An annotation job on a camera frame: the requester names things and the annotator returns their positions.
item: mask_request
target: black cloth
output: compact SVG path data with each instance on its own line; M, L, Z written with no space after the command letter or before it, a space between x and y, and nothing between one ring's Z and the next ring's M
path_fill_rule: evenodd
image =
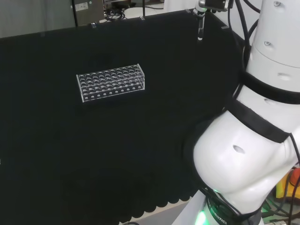
M0 224L116 225L197 187L180 142L237 86L239 55L185 11L0 40ZM139 63L146 90L83 105L76 74Z

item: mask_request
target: black band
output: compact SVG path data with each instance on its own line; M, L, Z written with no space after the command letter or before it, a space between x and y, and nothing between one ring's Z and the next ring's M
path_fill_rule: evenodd
M247 72L242 72L241 78L242 82L248 88L261 96L281 103L300 105L300 92L275 88L258 80Z
M227 101L226 109L246 127L271 141L282 143L290 135L266 121L238 100L232 98L229 99Z
M207 207L212 217L219 225L258 225L261 221L261 207L252 213L232 214L225 205L215 203L209 197L206 198Z

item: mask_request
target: yellow object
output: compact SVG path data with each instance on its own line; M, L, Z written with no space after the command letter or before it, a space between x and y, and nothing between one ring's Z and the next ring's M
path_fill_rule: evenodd
M287 176L288 174L284 176L281 179L281 181L276 185L276 198L280 199L283 198L283 196L285 195L285 183L286 183ZM293 190L294 190L294 186L289 182L287 186L286 197L292 197ZM300 188L297 189L295 197L300 199Z

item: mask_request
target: metal rod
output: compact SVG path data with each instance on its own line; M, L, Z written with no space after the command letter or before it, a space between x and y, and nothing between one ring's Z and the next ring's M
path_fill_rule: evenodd
M142 0L142 15L143 15L144 18L146 16L145 9L146 9L146 7L145 7L145 0Z
M76 8L75 8L75 0L72 0L72 8L73 8L75 26L78 27L77 14L76 14Z

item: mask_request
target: desk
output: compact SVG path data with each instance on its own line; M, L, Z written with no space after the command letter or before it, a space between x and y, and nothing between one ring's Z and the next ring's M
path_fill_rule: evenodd
M185 11L1 39L0 224L117 225L189 199L182 137L237 85L230 32L205 23L203 43ZM136 63L144 93L82 105L76 74Z

